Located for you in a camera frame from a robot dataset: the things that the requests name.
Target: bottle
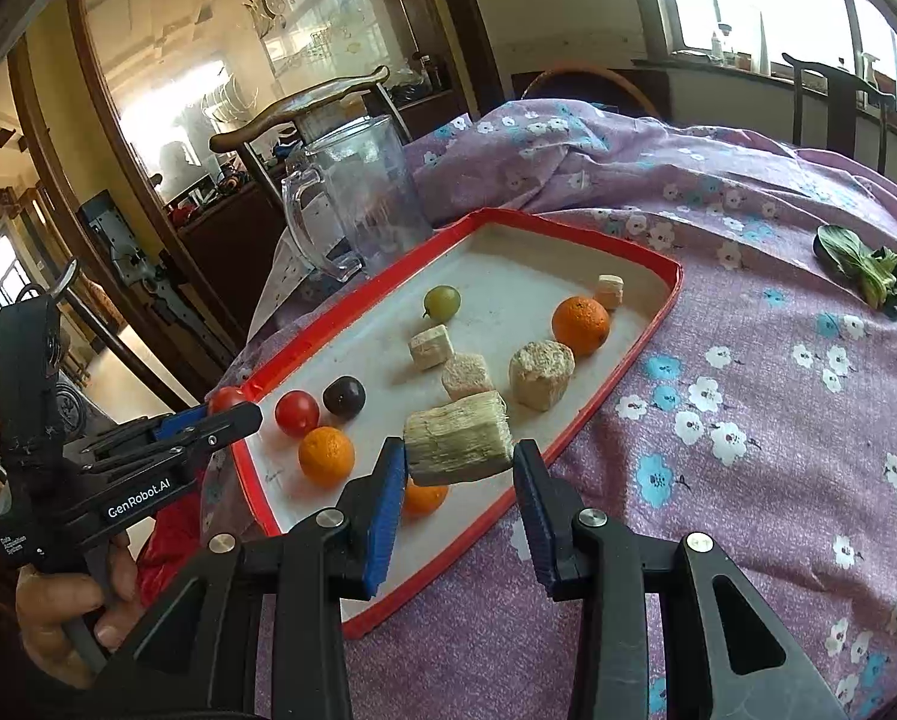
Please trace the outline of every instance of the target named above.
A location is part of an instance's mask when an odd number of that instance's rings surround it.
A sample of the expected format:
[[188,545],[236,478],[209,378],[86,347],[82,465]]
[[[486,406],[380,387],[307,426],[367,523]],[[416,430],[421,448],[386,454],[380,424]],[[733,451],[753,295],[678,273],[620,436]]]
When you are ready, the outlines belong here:
[[725,64],[725,52],[722,50],[722,36],[716,29],[711,33],[711,61],[715,65]]
[[735,67],[735,46],[731,40],[731,24],[720,22],[718,25],[720,33],[722,33],[722,55],[725,57],[725,66]]

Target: orange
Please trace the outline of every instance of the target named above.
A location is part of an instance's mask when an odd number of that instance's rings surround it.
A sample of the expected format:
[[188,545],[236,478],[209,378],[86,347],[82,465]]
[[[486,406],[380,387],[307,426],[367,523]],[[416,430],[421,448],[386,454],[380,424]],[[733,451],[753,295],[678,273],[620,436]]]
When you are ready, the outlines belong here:
[[338,428],[315,428],[298,445],[298,464],[316,485],[333,488],[354,469],[355,447]]
[[564,343],[576,357],[591,354],[608,338],[611,318],[605,307],[592,298],[562,300],[552,314],[552,332],[555,340]]
[[447,485],[420,488],[409,477],[408,484],[405,485],[405,503],[402,504],[402,511],[414,517],[426,517],[445,502],[447,494]]

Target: green leafy vegetable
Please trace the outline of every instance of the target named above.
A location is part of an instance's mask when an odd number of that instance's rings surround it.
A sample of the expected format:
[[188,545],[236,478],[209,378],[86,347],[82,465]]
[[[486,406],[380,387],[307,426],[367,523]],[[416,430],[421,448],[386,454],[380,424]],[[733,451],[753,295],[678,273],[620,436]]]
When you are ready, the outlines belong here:
[[815,255],[830,268],[853,280],[865,303],[874,309],[897,303],[897,254],[889,248],[872,251],[853,231],[835,224],[818,228]]

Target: purple floral tablecloth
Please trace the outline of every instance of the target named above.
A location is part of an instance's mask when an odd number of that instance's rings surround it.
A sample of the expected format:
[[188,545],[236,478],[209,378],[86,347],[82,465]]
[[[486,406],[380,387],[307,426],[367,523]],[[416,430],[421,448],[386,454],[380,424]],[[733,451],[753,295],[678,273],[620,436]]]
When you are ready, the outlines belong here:
[[[406,153],[433,223],[485,205],[551,215],[676,258],[675,309],[553,465],[637,533],[706,531],[776,610],[850,717],[897,693],[897,320],[833,283],[822,223],[897,251],[897,186],[836,154],[586,103],[508,103]],[[244,379],[312,314],[229,370]],[[207,533],[245,528],[230,464]],[[512,509],[437,581],[347,642],[356,718],[567,714],[580,605],[554,604]],[[663,716],[658,610],[650,707]],[[267,703],[261,691],[259,706]]]

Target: wooden door frame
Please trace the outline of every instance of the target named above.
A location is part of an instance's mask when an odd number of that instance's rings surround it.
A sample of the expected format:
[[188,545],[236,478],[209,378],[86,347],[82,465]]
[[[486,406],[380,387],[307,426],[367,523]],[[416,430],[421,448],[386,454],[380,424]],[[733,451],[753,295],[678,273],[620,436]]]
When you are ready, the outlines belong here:
[[[111,98],[109,84],[104,79],[104,72],[101,70],[98,55],[95,52],[95,44],[88,31],[85,0],[65,0],[65,2],[68,6],[72,39],[75,41],[75,53],[79,57],[80,66],[82,66],[85,86],[88,87],[88,95],[95,106],[95,113],[101,122],[101,129],[104,129],[104,133],[109,139],[109,146],[115,153],[119,167],[125,174],[145,216],[152,223],[163,247],[168,251],[168,255],[188,280],[195,293],[205,303],[208,311],[219,322],[224,332],[240,348],[247,340],[248,328],[242,327],[226,305],[221,302],[221,298],[202,274],[202,270],[192,258],[184,242],[178,237],[178,230],[165,215],[161,196],[154,191],[152,182],[148,180],[147,170],[141,164],[134,149],[128,145],[125,133],[122,132],[122,127],[118,124],[118,109]],[[233,353],[238,351],[237,348],[229,348],[229,350]]]
[[461,56],[469,70],[475,100],[482,115],[505,102],[505,90],[478,0],[445,0],[458,33]]

